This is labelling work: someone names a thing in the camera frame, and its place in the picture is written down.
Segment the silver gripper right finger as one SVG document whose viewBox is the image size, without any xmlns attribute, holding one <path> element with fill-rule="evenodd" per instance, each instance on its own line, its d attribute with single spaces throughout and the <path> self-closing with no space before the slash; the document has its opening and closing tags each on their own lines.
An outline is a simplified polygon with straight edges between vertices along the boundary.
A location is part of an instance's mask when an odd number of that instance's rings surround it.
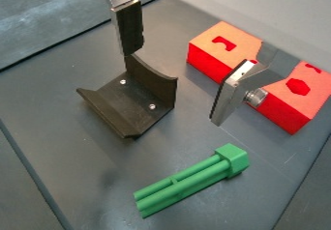
<svg viewBox="0 0 331 230">
<path fill-rule="evenodd" d="M 272 70 L 276 53 L 276 47 L 263 43 L 257 63 L 244 59 L 224 78 L 209 113 L 211 122 L 216 126 L 220 126 L 235 112 L 248 92 L 279 80 L 279 74 Z"/>
</svg>

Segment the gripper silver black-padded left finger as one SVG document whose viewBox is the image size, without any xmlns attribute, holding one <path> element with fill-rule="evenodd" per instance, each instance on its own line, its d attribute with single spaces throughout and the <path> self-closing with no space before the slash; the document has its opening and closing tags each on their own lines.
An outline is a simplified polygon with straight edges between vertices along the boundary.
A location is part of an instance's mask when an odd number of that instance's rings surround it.
<svg viewBox="0 0 331 230">
<path fill-rule="evenodd" d="M 144 45 L 142 9 L 140 0 L 106 0 L 110 6 L 119 44 L 125 56 Z"/>
</svg>

